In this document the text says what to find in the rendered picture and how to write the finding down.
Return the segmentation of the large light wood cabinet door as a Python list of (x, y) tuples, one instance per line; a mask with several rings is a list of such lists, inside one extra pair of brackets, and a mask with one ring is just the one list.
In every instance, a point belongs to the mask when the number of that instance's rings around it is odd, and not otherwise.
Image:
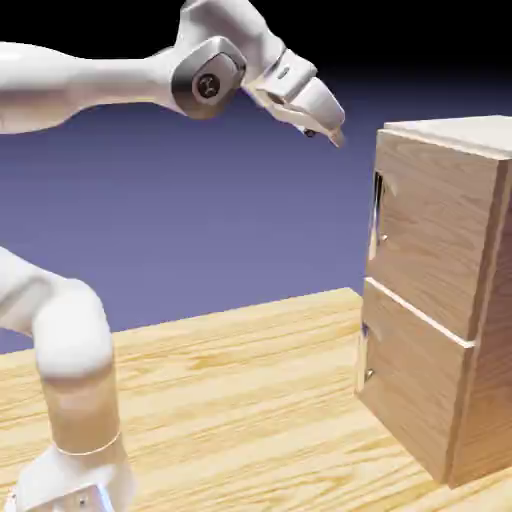
[(509, 159), (398, 128), (377, 134), (383, 190), (366, 273), (465, 340), (476, 335), (486, 243)]

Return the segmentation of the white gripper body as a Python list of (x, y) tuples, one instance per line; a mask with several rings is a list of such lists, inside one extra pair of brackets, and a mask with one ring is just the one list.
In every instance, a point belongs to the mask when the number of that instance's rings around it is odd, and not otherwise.
[(285, 95), (267, 91), (270, 112), (279, 121), (291, 124), (302, 131), (322, 135), (340, 135), (345, 112), (335, 96), (317, 77), (310, 78), (300, 90)]

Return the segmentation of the light wood cabinet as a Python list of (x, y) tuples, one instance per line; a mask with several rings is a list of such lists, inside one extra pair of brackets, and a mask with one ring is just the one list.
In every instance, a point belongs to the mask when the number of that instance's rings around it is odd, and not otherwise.
[(512, 467), (512, 117), (389, 122), (382, 129), (388, 127), (496, 149), (510, 157), (486, 243), (476, 335), (467, 340), (474, 349), (452, 463), (447, 481), (441, 482), (457, 487)]

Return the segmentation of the small light wood cabinet door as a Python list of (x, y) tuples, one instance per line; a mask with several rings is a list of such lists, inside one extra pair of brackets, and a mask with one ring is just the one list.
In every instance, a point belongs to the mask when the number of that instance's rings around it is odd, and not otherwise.
[(437, 481), (446, 482), (474, 343), (372, 278), (361, 323), (371, 329), (373, 375), (359, 400)]

